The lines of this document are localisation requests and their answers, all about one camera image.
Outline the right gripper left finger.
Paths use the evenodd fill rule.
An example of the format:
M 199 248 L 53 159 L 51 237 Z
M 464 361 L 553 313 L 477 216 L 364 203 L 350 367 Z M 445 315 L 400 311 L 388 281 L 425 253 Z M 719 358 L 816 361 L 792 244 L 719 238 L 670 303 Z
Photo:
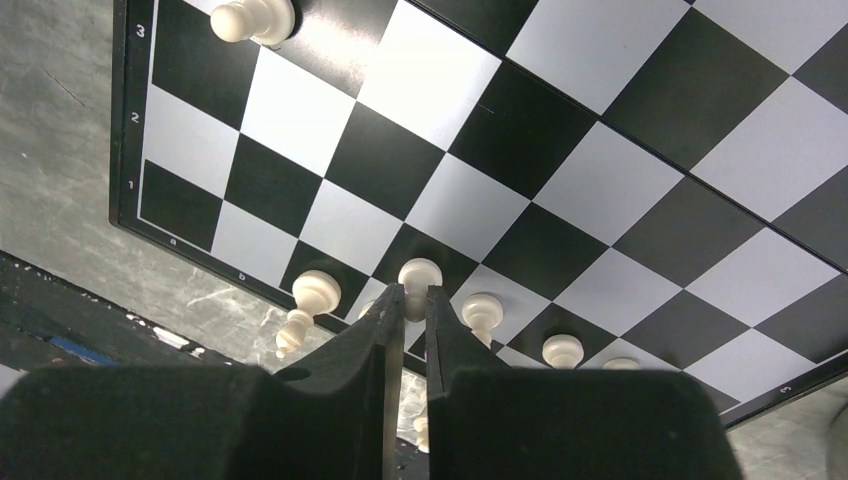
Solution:
M 285 479 L 389 479 L 395 470 L 405 293 L 387 286 L 366 314 L 277 371 Z

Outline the black and white chessboard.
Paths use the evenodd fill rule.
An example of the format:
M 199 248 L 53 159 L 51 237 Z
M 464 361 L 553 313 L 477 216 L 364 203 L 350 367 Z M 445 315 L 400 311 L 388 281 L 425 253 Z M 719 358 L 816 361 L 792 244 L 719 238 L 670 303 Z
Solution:
M 413 258 L 495 353 L 630 357 L 726 425 L 847 373 L 843 1 L 212 1 L 113 10 L 113 225 L 339 332 Z

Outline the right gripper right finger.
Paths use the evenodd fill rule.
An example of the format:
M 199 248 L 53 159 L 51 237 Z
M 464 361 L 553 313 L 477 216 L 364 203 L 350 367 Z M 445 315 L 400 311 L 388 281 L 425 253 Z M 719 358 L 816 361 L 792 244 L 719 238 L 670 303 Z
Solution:
M 430 477 L 480 478 L 497 440 L 484 395 L 509 367 L 459 321 L 444 288 L 428 288 L 425 322 Z

